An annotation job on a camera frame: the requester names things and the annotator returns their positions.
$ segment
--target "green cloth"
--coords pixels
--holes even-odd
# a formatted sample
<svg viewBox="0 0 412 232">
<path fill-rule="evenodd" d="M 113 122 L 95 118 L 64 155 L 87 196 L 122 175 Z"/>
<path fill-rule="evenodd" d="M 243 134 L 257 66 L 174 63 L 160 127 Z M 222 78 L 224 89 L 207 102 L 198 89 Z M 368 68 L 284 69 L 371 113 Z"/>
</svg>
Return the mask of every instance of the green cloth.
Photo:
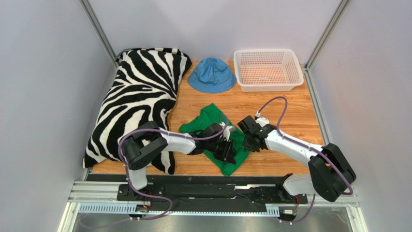
<svg viewBox="0 0 412 232">
<path fill-rule="evenodd" d="M 219 116 L 222 115 L 222 111 L 215 106 L 215 104 L 210 104 L 200 111 L 200 115 L 196 117 L 192 122 L 188 124 L 183 124 L 179 131 L 182 133 L 193 132 L 196 130 L 204 130 L 212 123 L 219 123 Z M 213 153 L 205 151 L 204 154 L 213 161 L 216 166 L 220 168 L 223 175 L 230 176 L 246 159 L 249 151 L 242 148 L 243 140 L 245 135 L 239 128 L 236 128 L 236 132 L 230 134 L 230 139 L 233 141 L 233 152 L 235 154 L 236 165 L 225 163 L 223 161 L 217 160 L 213 157 Z"/>
</svg>

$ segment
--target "metal floor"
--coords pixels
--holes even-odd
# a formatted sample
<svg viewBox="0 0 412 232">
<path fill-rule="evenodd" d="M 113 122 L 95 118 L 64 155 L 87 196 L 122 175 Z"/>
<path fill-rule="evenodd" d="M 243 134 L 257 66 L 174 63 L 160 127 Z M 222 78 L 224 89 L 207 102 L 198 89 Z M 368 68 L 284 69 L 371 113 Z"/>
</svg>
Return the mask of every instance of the metal floor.
<svg viewBox="0 0 412 232">
<path fill-rule="evenodd" d="M 300 207 L 296 219 L 301 218 L 307 207 Z M 103 226 L 127 218 L 124 214 L 79 214 L 87 226 Z M 74 232 L 90 229 L 78 223 Z M 165 216 L 152 221 L 126 221 L 97 232 L 351 232 L 352 227 L 345 207 L 315 207 L 302 223 L 286 225 L 271 217 L 225 216 Z"/>
</svg>

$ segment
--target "blue bucket hat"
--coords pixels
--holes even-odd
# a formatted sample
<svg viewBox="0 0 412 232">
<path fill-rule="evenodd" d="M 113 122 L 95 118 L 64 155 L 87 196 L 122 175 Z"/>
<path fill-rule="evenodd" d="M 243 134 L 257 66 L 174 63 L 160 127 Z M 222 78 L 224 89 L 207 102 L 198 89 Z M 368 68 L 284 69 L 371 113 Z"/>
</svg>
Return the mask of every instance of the blue bucket hat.
<svg viewBox="0 0 412 232">
<path fill-rule="evenodd" d="M 235 85 L 236 77 L 223 60 L 208 57 L 199 62 L 189 76 L 188 83 L 203 93 L 221 93 Z"/>
</svg>

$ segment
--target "hat brim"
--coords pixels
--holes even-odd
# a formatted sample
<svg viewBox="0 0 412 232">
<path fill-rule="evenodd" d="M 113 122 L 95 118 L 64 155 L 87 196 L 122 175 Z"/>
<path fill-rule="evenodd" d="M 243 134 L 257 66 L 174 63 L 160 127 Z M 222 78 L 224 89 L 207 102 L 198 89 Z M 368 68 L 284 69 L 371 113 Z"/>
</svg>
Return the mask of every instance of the hat brim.
<svg viewBox="0 0 412 232">
<path fill-rule="evenodd" d="M 222 93 L 230 90 L 236 84 L 236 78 L 232 77 L 229 80 L 220 83 L 219 85 L 207 85 L 199 81 L 198 78 L 189 76 L 189 85 L 202 93 Z"/>
</svg>

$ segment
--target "metal frame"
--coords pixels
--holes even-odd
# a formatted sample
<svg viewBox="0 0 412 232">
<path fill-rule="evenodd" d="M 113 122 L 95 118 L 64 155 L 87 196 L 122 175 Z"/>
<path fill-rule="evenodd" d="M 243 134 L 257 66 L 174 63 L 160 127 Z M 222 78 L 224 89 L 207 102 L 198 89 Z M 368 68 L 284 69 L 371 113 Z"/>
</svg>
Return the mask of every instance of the metal frame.
<svg viewBox="0 0 412 232">
<path fill-rule="evenodd" d="M 311 69 L 313 67 L 313 64 L 316 61 L 316 58 L 319 56 L 322 48 L 326 44 L 327 40 L 329 39 L 330 35 L 333 32 L 333 29 L 336 27 L 338 24 L 340 18 L 342 17 L 343 13 L 345 12 L 346 8 L 348 7 L 349 3 L 351 0 L 341 0 L 338 7 L 336 8 L 335 12 L 333 13 L 332 18 L 330 19 L 328 25 L 325 28 L 325 31 L 323 32 L 321 38 L 319 39 L 318 43 L 315 46 L 315 49 L 313 50 L 312 54 L 309 57 L 308 62 L 306 63 L 305 68 Z"/>
<path fill-rule="evenodd" d="M 99 20 L 89 0 L 79 0 L 82 4 L 87 16 L 90 19 L 103 47 L 105 48 L 107 55 L 109 56 L 112 64 L 117 67 L 116 55 L 108 38 L 106 37 Z M 316 117 L 318 119 L 319 128 L 324 140 L 324 143 L 331 141 L 327 123 L 322 112 L 322 108 L 319 103 L 319 98 L 316 92 L 315 85 L 312 81 L 310 69 L 313 67 L 316 58 L 320 54 L 323 46 L 327 42 L 333 29 L 336 27 L 338 21 L 342 17 L 345 9 L 351 0 L 341 0 L 337 9 L 335 10 L 331 20 L 325 28 L 322 36 L 316 44 L 308 62 L 304 65 L 305 79 L 308 85 L 310 97 L 313 102 Z M 84 180 L 86 180 L 89 174 L 89 169 L 85 171 Z M 116 200 L 118 186 L 125 184 L 126 182 L 91 182 L 91 181 L 76 181 L 73 185 L 72 192 L 69 196 L 66 209 L 60 222 L 59 232 L 71 232 L 76 223 L 76 217 L 79 212 L 81 213 L 130 213 L 130 207 L 134 207 L 136 204 L 143 202 L 118 202 Z M 308 202 L 312 199 L 312 195 L 308 195 Z M 287 204 L 266 204 L 267 212 L 261 214 L 222 214 L 224 216 L 273 216 L 279 210 L 279 206 L 286 206 Z M 356 195 L 344 196 L 338 198 L 334 203 L 328 202 L 321 197 L 315 199 L 315 207 L 345 207 L 350 219 L 351 227 L 354 232 L 368 231 L 359 202 Z M 220 215 L 219 213 L 210 212 L 171 212 L 176 215 Z"/>
<path fill-rule="evenodd" d="M 112 62 L 112 64 L 117 68 L 118 64 L 116 63 L 115 57 L 116 54 L 106 36 L 106 34 L 103 31 L 102 26 L 99 23 L 99 20 L 97 19 L 97 16 L 93 10 L 93 7 L 91 6 L 89 0 L 79 0 L 80 4 L 82 4 L 83 9 L 85 10 L 90 23 L 92 24 L 94 30 L 96 31 L 97 36 L 100 39 L 100 42 L 102 42 L 102 45 L 107 53 L 107 55 L 109 56 L 110 61 Z"/>
</svg>

